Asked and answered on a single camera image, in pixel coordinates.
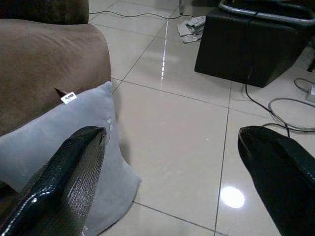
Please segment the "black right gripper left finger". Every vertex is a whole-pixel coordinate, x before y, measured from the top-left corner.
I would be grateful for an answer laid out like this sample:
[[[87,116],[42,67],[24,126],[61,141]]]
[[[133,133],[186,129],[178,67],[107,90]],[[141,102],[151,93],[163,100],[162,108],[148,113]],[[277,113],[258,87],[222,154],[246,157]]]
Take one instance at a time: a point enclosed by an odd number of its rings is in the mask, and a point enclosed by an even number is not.
[[[65,140],[4,213],[2,236],[80,236],[93,203],[107,138],[86,126]]]

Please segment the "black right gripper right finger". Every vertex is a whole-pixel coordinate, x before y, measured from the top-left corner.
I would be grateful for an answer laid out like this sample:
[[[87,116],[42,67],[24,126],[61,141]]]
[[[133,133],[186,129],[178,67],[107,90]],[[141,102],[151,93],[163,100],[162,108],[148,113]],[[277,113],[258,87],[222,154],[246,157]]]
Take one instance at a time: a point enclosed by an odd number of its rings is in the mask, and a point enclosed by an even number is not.
[[[239,129],[238,152],[283,236],[315,234],[315,159],[294,139],[262,126]]]

